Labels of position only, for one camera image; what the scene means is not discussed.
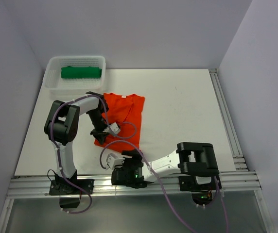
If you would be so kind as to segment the orange polo t shirt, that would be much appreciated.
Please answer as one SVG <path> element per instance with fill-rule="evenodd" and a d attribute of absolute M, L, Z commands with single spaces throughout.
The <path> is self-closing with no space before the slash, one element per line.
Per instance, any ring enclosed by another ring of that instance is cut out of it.
<path fill-rule="evenodd" d="M 105 93 L 104 98 L 108 105 L 109 123 L 116 122 L 121 129 L 119 136 L 139 147 L 145 97 L 136 94 L 122 96 Z"/>

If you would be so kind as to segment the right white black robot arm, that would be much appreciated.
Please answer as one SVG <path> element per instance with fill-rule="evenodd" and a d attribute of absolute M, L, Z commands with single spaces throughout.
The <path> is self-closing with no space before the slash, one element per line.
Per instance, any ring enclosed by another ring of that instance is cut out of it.
<path fill-rule="evenodd" d="M 124 150 L 121 156 L 113 153 L 106 159 L 112 170 L 111 183 L 135 189 L 146 188 L 158 179 L 179 175 L 181 191 L 214 190 L 219 169 L 210 143 L 181 142 L 177 149 L 162 158 L 145 161 L 138 149 Z"/>

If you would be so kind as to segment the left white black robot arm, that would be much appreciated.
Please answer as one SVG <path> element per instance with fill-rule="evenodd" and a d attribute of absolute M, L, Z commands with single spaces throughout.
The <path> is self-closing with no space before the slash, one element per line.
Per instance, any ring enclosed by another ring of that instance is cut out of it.
<path fill-rule="evenodd" d="M 73 160 L 73 141 L 78 132 L 79 118 L 87 114 L 94 129 L 90 132 L 101 145 L 109 135 L 103 113 L 108 111 L 104 95 L 87 92 L 85 96 L 69 102 L 55 100 L 44 126 L 44 133 L 52 142 L 57 162 L 57 178 L 64 178 L 61 189 L 72 194 L 78 189 L 77 169 Z"/>

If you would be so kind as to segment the rolled green t shirt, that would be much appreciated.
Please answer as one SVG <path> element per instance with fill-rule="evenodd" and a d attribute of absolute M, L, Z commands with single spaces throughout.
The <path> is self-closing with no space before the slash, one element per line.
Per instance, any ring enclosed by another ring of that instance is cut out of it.
<path fill-rule="evenodd" d="M 63 67 L 61 68 L 62 79 L 100 78 L 102 69 L 99 67 Z"/>

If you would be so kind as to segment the white perforated plastic basket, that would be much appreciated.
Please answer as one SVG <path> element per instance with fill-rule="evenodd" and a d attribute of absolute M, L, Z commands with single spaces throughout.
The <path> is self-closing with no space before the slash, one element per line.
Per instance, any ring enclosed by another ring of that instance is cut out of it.
<path fill-rule="evenodd" d="M 105 72 L 103 56 L 56 56 L 47 64 L 43 86 L 55 95 L 80 95 L 100 90 Z"/>

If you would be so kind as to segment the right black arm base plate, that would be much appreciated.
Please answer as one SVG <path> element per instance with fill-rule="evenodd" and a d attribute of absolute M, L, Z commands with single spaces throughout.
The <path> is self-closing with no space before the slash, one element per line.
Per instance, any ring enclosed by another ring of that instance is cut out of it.
<path fill-rule="evenodd" d="M 207 192 L 209 190 L 217 190 L 217 185 L 219 189 L 222 189 L 221 182 L 217 176 L 215 177 L 198 177 L 184 175 L 178 177 L 180 191 L 190 191 L 190 192 Z"/>

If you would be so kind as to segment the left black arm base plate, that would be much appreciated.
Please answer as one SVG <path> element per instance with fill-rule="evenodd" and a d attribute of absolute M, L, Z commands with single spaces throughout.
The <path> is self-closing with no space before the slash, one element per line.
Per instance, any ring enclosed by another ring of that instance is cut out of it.
<path fill-rule="evenodd" d="M 87 191 L 89 194 L 93 193 L 94 180 L 93 179 L 78 179 L 74 181 L 74 184 L 83 190 Z M 60 196 L 60 195 L 79 195 L 82 191 L 77 187 L 72 186 L 64 179 L 53 180 L 51 182 L 49 195 Z"/>

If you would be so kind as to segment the front aluminium rail frame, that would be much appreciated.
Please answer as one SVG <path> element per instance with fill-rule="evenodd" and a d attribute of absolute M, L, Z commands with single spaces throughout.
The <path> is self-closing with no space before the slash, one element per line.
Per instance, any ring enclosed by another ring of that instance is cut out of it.
<path fill-rule="evenodd" d="M 35 199 L 52 197 L 49 193 L 52 189 L 54 176 L 15 176 L 11 181 L 6 194 L 5 203 L 0 216 L 0 233 L 5 232 L 15 199 Z M 213 190 L 220 188 L 222 193 L 229 191 L 253 191 L 257 204 L 268 233 L 274 233 L 275 227 L 264 201 L 262 188 L 256 172 L 237 170 L 235 172 L 221 172 L 217 176 L 217 184 L 211 183 Z M 94 196 L 130 196 L 162 194 L 174 194 L 182 191 L 203 192 L 203 185 L 195 185 L 191 177 L 186 174 L 171 174 L 154 182 L 144 185 L 139 179 L 130 176 L 117 180 L 110 175 L 79 175 L 78 181 L 91 182 L 89 191 Z"/>

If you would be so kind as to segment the right side aluminium rail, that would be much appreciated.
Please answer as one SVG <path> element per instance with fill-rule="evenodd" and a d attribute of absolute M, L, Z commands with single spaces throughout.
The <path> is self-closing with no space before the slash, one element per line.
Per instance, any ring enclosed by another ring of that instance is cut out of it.
<path fill-rule="evenodd" d="M 221 112 L 223 124 L 225 127 L 236 171 L 255 172 L 255 170 L 250 169 L 249 165 L 246 162 L 245 156 L 243 155 L 242 148 L 239 143 L 236 130 L 234 128 L 234 124 L 227 106 L 227 102 L 221 88 L 221 84 L 217 74 L 217 69 L 209 69 L 208 71 L 212 81 L 212 86 L 215 91 L 217 102 L 219 104 L 219 109 Z"/>

